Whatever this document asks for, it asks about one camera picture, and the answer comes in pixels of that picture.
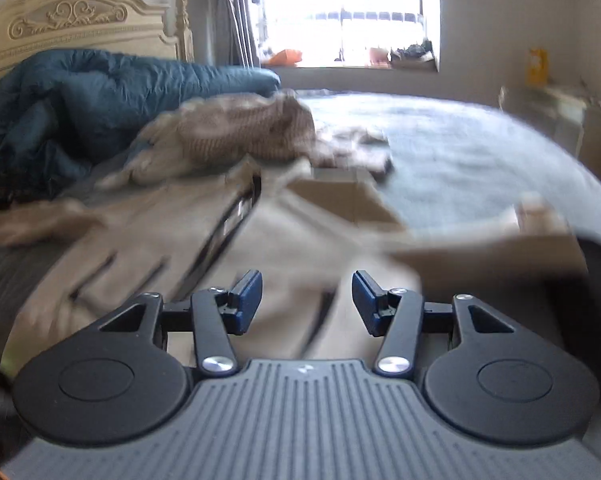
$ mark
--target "black mount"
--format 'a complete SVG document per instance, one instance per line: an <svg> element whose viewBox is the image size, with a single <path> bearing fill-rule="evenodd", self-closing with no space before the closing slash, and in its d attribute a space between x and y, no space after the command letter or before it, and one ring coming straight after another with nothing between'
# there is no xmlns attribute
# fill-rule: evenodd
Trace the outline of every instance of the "black mount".
<svg viewBox="0 0 601 480"><path fill-rule="evenodd" d="M385 338L375 376L412 381L422 333L460 340L423 371L421 392L455 431L508 446L557 442L578 433L598 402L585 365L468 294L429 303L405 288L383 290L363 270L353 276L352 294L369 333ZM141 294L30 361L14 383L16 409L37 434L63 445L107 446L151 433L196 398L202 383L254 373L250 364L240 369L228 334L247 331L261 295L256 270L231 290L209 288L178 303ZM193 332L196 368L164 352L173 331ZM359 362L270 363L294 374L324 370L334 374L335 388L370 377ZM354 375L341 377L338 369Z"/></svg>

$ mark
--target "window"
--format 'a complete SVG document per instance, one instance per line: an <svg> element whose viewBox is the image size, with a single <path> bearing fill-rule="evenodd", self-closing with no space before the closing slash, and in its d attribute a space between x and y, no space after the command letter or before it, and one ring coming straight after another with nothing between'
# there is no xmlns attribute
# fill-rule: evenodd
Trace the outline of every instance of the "window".
<svg viewBox="0 0 601 480"><path fill-rule="evenodd" d="M369 64L368 49L407 48L427 35L423 0L264 0L261 48L303 52L304 64Z"/></svg>

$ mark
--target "curtain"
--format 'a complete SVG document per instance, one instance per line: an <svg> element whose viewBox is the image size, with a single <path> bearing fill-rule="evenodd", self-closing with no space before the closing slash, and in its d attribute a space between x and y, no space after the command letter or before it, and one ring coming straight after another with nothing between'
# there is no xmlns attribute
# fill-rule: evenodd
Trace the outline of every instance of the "curtain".
<svg viewBox="0 0 601 480"><path fill-rule="evenodd" d="M251 0L213 0L216 65L260 66L254 38Z"/></svg>

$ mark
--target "headboard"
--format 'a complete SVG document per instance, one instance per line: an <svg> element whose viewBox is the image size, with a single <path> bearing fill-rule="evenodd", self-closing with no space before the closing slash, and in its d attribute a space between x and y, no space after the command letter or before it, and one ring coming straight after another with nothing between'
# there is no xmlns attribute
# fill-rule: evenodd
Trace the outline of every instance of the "headboard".
<svg viewBox="0 0 601 480"><path fill-rule="evenodd" d="M176 0L176 35L164 32L166 5L143 0L13 0L0 8L0 78L49 48L194 60L187 0Z"/></svg>

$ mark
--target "knit blanket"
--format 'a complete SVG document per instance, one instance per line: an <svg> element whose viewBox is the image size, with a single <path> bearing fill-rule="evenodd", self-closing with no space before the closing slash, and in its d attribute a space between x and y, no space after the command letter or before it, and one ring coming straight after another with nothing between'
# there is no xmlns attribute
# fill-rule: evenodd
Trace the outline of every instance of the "knit blanket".
<svg viewBox="0 0 601 480"><path fill-rule="evenodd" d="M140 142L150 147L103 179L101 187L154 184L245 155L280 162L306 157L314 167L365 168L372 174L391 166L383 133L315 123L309 108L286 92L271 98L226 94L192 99L145 126L136 138Z"/></svg>

